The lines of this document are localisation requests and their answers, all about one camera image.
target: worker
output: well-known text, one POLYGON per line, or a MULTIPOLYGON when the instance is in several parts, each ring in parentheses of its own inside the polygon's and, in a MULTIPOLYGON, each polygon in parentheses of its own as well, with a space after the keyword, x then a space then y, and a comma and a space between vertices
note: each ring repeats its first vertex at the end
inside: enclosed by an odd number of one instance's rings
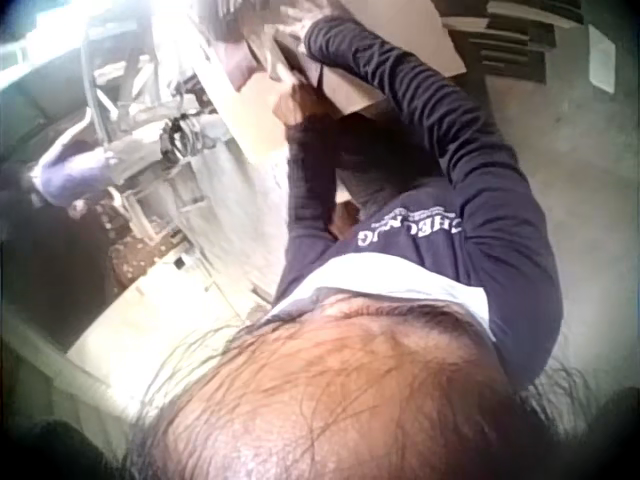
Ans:
POLYGON ((66 208, 73 218, 87 209, 86 199, 113 184, 115 157, 102 147, 80 138, 89 126, 91 109, 65 131, 45 152, 30 173, 35 192, 51 205, 66 208))
POLYGON ((129 466, 137 479, 548 478, 559 434, 524 392, 549 361, 562 298, 516 153, 464 92, 356 20, 324 17, 303 40, 384 93, 441 176, 397 181, 409 159, 393 142, 350 144, 359 127, 288 86, 274 107, 290 145, 275 308, 145 419, 129 466), (354 194, 361 221, 338 241, 336 176, 360 154, 352 173, 389 185, 354 194))

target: navy long-sleeve shirt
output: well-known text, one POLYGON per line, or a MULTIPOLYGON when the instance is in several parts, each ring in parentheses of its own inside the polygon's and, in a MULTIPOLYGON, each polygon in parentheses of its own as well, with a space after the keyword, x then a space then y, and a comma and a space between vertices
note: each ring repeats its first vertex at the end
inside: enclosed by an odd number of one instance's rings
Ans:
POLYGON ((399 257, 434 278, 481 289, 503 368, 518 386, 533 382, 557 340, 562 299, 545 217, 513 148, 463 91, 357 21, 322 19, 305 44, 317 61, 381 90, 439 159, 444 178, 399 196, 336 241, 328 226, 337 125, 312 117, 290 129, 290 236, 276 302, 332 259, 399 257))

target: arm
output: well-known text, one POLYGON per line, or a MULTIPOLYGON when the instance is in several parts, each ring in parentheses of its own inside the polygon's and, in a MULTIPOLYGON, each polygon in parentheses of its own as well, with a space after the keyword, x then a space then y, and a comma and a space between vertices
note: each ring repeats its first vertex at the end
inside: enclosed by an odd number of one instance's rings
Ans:
POLYGON ((287 128, 289 142, 289 240, 278 303, 310 273, 336 242, 329 233, 335 210, 336 123, 314 115, 287 128))
POLYGON ((513 149, 464 92, 357 21, 326 17, 305 46, 325 65, 377 87, 440 161, 453 188, 469 268, 489 299, 491 328, 514 376, 532 381, 562 318, 544 214, 513 149))

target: concrete floor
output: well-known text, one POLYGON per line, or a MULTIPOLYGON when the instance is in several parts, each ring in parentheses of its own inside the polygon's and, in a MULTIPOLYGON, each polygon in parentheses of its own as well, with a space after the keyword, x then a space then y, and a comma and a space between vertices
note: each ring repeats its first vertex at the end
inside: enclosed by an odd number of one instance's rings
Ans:
POLYGON ((597 390, 640 385, 638 45, 621 2, 585 2, 617 46, 616 92, 588 78, 585 28, 558 29, 546 86, 488 79, 496 120, 547 212, 565 299, 556 358, 597 390))

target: white collar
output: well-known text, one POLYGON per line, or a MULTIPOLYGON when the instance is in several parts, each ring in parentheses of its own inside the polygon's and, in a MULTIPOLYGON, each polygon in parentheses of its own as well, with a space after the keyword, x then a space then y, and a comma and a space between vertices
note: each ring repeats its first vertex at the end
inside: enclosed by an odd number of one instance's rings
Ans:
POLYGON ((489 302, 484 289, 462 285, 403 258, 383 253, 350 253, 329 260, 309 275, 268 315, 304 314, 335 291, 413 301, 441 300, 467 309, 489 338, 489 302))

